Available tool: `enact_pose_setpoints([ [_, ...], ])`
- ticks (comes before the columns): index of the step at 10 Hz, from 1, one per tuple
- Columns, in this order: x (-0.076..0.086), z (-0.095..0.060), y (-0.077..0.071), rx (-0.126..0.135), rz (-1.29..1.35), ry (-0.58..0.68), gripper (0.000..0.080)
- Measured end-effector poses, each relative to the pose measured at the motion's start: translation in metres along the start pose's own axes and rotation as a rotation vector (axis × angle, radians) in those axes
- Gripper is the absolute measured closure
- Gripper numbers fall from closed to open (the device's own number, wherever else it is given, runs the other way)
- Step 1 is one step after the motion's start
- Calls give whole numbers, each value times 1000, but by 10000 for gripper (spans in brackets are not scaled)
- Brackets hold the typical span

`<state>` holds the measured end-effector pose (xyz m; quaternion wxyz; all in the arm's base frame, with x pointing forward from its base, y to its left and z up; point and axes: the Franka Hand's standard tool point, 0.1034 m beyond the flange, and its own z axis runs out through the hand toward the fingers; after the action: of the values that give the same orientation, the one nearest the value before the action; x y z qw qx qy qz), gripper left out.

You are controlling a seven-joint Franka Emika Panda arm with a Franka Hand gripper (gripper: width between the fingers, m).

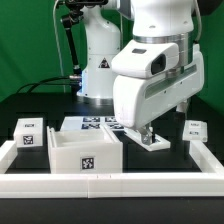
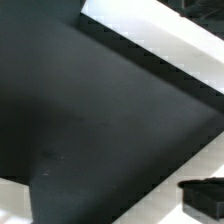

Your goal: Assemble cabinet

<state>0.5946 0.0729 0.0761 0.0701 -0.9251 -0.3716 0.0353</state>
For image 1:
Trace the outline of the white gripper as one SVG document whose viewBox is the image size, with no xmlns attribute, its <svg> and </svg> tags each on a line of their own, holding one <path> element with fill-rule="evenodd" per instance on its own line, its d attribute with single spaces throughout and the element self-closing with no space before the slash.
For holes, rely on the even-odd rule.
<svg viewBox="0 0 224 224">
<path fill-rule="evenodd" d="M 204 61 L 198 49 L 193 53 L 193 62 L 175 78 L 151 83 L 149 80 L 118 76 L 113 90 L 115 118 L 122 126 L 138 130 L 177 106 L 177 120 L 184 122 L 189 103 L 183 101 L 198 93 L 203 84 Z M 153 128 L 146 125 L 141 135 L 142 143 L 150 145 L 152 136 Z"/>
</svg>

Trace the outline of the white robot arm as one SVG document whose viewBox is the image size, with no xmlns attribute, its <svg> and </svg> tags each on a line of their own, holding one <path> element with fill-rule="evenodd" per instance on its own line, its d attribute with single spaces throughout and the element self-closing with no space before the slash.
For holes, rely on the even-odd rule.
<svg viewBox="0 0 224 224">
<path fill-rule="evenodd" d="M 149 146 L 151 122 L 199 92 L 204 61 L 191 39 L 197 0 L 84 4 L 87 67 L 79 96 L 110 101 L 130 138 Z"/>
</svg>

